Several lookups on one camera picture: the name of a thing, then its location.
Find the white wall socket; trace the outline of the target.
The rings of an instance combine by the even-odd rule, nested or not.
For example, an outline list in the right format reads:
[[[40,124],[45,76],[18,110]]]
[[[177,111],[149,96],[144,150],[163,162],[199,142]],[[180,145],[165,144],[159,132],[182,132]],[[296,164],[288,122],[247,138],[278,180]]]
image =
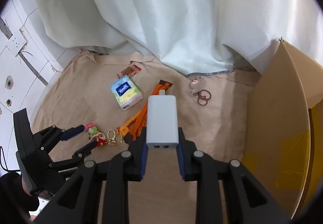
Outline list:
[[[16,57],[18,53],[27,44],[26,39],[20,30],[16,30],[13,35],[8,39],[6,46],[13,57]]]

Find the white usb charger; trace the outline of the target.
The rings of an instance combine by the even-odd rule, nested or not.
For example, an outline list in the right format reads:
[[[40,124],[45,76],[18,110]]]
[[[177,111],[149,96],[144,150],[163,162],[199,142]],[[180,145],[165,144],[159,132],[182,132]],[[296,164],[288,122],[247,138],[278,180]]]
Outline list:
[[[175,149],[179,143],[176,96],[160,90],[148,98],[146,143],[155,150]]]

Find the orange utility knife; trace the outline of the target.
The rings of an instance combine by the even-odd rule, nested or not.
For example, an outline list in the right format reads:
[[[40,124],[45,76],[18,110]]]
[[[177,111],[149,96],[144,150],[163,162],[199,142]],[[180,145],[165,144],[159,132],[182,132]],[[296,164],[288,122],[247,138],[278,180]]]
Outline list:
[[[160,80],[155,86],[152,96],[158,95],[160,90],[167,91],[171,87],[171,82]],[[117,132],[121,134],[123,141],[126,144],[129,145],[132,141],[135,141],[138,137],[140,137],[142,128],[147,125],[147,108],[148,102],[146,101],[140,112],[132,116],[121,127],[117,128]]]

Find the cardboard box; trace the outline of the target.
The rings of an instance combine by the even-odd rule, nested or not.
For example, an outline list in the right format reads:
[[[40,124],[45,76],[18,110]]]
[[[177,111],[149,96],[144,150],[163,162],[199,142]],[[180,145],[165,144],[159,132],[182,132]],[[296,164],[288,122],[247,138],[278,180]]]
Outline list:
[[[285,40],[249,94],[242,163],[290,217],[322,184],[322,66]]]

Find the white curtain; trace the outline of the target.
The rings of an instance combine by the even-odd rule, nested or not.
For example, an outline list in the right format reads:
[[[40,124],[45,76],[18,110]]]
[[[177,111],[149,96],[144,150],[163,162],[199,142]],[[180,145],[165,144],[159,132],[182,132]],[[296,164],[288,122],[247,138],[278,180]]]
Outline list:
[[[283,38],[322,62],[315,0],[35,0],[46,34],[64,48],[154,55],[182,74],[258,72]]]

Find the red green plush keychain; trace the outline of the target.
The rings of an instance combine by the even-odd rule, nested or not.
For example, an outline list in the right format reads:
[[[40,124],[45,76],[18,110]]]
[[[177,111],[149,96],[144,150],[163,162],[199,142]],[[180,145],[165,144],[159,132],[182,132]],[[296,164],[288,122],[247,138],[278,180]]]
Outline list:
[[[89,123],[85,126],[85,133],[90,141],[97,142],[97,147],[118,147],[123,142],[123,137],[117,130],[110,129],[107,133],[104,133],[94,123]]]

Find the tissue pack blue yellow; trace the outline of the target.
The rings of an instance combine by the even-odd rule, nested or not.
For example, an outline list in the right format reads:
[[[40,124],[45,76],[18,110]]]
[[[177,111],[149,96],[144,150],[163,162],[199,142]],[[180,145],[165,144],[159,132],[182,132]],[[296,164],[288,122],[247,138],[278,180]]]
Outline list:
[[[130,109],[144,98],[141,91],[136,87],[128,75],[125,75],[112,83],[110,85],[110,90],[117,103],[124,111]]]

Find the pink mouse keychain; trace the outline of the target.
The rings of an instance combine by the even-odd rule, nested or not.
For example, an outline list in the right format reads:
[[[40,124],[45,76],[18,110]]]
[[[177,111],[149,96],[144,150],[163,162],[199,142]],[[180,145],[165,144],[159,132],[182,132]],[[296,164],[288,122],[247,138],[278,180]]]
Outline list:
[[[200,106],[206,106],[212,98],[211,93],[206,89],[206,80],[202,76],[193,77],[189,83],[188,93],[197,97],[197,103]]]

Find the brown snack packet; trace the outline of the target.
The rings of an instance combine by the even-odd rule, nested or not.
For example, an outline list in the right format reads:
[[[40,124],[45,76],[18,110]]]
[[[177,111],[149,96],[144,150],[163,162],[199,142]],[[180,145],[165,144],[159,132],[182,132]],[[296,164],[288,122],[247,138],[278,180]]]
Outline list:
[[[135,64],[132,64],[128,67],[126,67],[124,70],[122,70],[121,72],[119,72],[117,74],[117,78],[122,78],[124,76],[128,76],[129,78],[133,77],[134,75],[136,75],[138,72],[141,71],[141,68],[138,67]]]

